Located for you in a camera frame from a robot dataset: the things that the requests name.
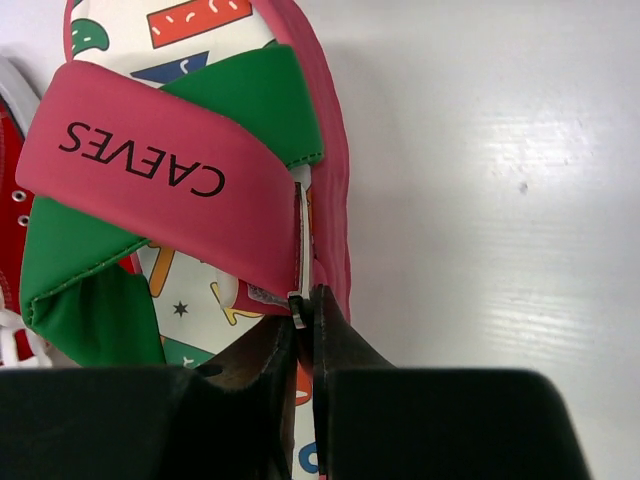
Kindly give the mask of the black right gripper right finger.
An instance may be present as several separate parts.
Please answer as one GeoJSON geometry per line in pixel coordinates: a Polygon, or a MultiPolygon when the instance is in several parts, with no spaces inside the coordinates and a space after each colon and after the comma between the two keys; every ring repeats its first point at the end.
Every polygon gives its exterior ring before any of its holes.
{"type": "Polygon", "coordinates": [[[400,368],[312,297],[318,468],[329,479],[586,479],[566,404],[522,369],[400,368]]]}

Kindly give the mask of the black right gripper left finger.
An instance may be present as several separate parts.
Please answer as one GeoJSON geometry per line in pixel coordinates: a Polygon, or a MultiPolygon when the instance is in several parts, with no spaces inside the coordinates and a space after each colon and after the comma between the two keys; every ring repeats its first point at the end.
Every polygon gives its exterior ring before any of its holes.
{"type": "Polygon", "coordinates": [[[1,376],[5,479],[288,479],[295,328],[260,321],[195,369],[1,376]]]}

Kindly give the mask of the red sneaker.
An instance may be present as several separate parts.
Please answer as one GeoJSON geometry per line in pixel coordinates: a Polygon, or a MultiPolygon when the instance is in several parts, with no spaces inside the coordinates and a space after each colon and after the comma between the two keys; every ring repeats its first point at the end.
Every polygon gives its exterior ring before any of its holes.
{"type": "Polygon", "coordinates": [[[1,59],[1,367],[76,365],[23,321],[19,286],[34,195],[15,180],[19,156],[39,98],[19,70],[1,59]]]}

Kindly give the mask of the pink patterned sandal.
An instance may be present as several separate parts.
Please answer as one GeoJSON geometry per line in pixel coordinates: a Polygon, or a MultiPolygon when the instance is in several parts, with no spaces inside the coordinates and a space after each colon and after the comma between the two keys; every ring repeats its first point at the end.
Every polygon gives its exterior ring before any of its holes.
{"type": "Polygon", "coordinates": [[[84,367],[196,367],[287,311],[296,186],[347,307],[347,138],[298,5],[70,1],[64,22],[17,165],[26,326],[84,367]]]}

